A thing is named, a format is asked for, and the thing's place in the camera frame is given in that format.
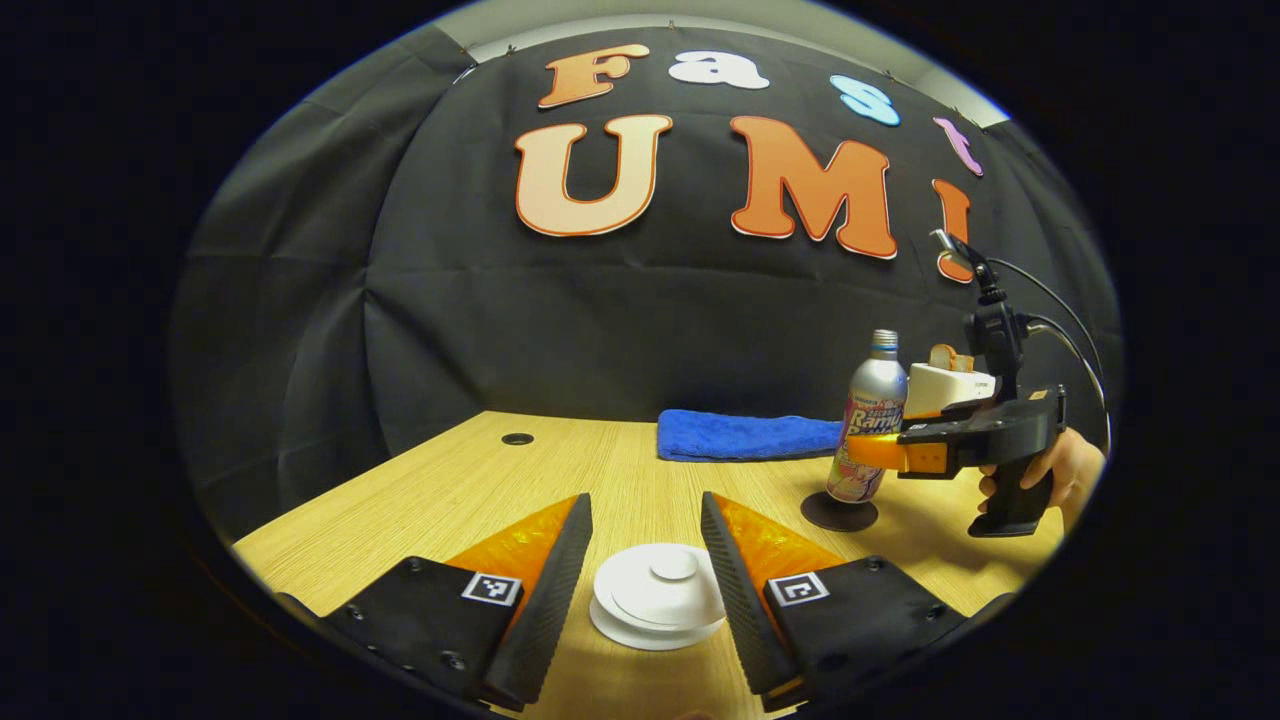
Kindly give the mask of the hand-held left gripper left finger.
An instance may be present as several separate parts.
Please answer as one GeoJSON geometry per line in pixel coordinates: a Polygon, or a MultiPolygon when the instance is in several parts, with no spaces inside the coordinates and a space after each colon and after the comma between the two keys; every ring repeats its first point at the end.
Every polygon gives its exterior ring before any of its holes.
{"type": "Polygon", "coordinates": [[[538,702],[593,537],[573,495],[454,557],[407,556],[330,611],[352,650],[457,700],[538,702]]]}

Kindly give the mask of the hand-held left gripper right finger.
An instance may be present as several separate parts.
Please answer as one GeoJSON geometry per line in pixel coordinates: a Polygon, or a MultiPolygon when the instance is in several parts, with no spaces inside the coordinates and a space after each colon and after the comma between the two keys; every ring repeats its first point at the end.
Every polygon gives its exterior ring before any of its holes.
{"type": "Polygon", "coordinates": [[[722,495],[703,495],[700,528],[740,665],[767,711],[852,701],[970,626],[890,560],[841,559],[722,495]]]}

